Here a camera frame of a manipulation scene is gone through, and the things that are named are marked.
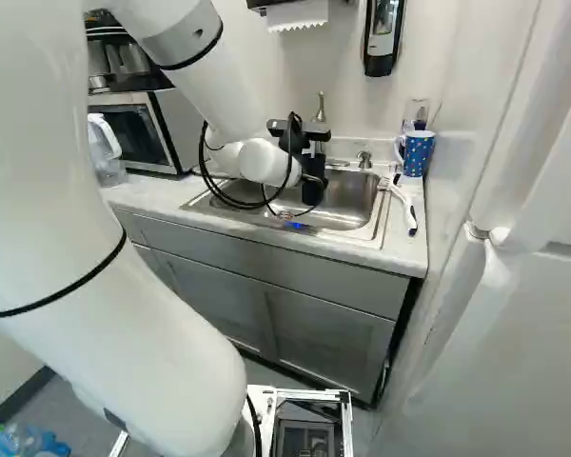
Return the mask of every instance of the floor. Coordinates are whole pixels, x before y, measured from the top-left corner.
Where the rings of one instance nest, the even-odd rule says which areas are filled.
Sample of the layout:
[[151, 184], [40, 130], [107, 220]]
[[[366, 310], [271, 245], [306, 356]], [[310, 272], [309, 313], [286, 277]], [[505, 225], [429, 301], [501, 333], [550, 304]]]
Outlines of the floor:
[[[309, 388], [301, 382], [263, 365], [246, 360], [250, 384], [287, 388]], [[371, 440], [376, 413], [354, 408], [353, 448], [363, 457]], [[72, 457], [108, 457], [119, 430], [87, 410], [74, 396], [71, 387], [55, 377], [12, 419], [19, 424], [34, 424], [56, 433], [60, 441], [72, 448]], [[123, 457], [156, 457], [140, 443], [130, 442]]]

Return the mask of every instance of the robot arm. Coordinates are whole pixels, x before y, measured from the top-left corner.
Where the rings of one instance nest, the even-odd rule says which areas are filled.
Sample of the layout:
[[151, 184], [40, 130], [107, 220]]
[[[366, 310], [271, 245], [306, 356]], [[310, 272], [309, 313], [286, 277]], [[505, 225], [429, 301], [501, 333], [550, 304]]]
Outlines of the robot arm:
[[[111, 0], [106, 7], [205, 117], [208, 153], [220, 168], [280, 186], [286, 153], [257, 137], [266, 130], [266, 117], [211, 1]], [[302, 173], [293, 165], [289, 187]]]
[[[208, 141], [253, 143], [253, 90], [209, 1], [108, 6], [207, 118]], [[190, 31], [205, 44], [180, 40]], [[0, 330], [161, 455], [216, 457], [241, 421], [243, 361], [156, 278], [101, 198], [87, 61], [78, 2], [0, 0]]]

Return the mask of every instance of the countertop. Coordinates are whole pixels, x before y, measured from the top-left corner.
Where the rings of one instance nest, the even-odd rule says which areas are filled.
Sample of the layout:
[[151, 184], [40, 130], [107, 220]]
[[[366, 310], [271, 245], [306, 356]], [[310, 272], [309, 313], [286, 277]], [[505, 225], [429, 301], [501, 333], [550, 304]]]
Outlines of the countertop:
[[[387, 163], [375, 162], [373, 171], [384, 174], [388, 168]], [[420, 178], [403, 176], [400, 188], [410, 196], [415, 206], [419, 231], [415, 237], [408, 236], [402, 202], [392, 197], [381, 249], [259, 227], [246, 222], [180, 209], [181, 205], [207, 190], [203, 179], [192, 174], [178, 180], [130, 174], [128, 182], [113, 188], [104, 188], [102, 193], [115, 209], [367, 268], [424, 278], [427, 272], [427, 236], [423, 181]]]

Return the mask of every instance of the blue mug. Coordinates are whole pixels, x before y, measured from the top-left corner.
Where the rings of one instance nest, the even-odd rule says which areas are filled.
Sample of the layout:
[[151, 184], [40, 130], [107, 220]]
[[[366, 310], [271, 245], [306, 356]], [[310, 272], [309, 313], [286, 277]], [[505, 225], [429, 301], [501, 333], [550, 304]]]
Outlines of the blue mug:
[[[404, 157], [400, 155], [400, 143], [404, 144]], [[436, 133], [430, 130], [411, 130], [394, 142], [398, 162], [404, 168], [404, 176], [420, 178], [429, 167], [429, 159], [436, 143]]]

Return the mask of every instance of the sink basin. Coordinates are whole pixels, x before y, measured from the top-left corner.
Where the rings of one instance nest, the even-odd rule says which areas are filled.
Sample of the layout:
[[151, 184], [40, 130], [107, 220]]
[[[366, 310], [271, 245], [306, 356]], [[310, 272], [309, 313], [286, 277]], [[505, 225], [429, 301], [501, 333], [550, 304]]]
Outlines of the sink basin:
[[[266, 207], [253, 210], [232, 208], [209, 190], [181, 206], [181, 209], [322, 237], [370, 241], [377, 234], [383, 235], [387, 211], [382, 211], [385, 196], [384, 192], [379, 191], [381, 177], [367, 170], [338, 167], [327, 167], [325, 177], [329, 184], [322, 203], [311, 212], [293, 218], [292, 215], [309, 209], [302, 203], [302, 185], [284, 189], [270, 203], [280, 217], [273, 215]], [[244, 179], [223, 181], [219, 186], [237, 200], [257, 202], [263, 198], [260, 184]], [[276, 190], [266, 186], [266, 196], [270, 197]]]

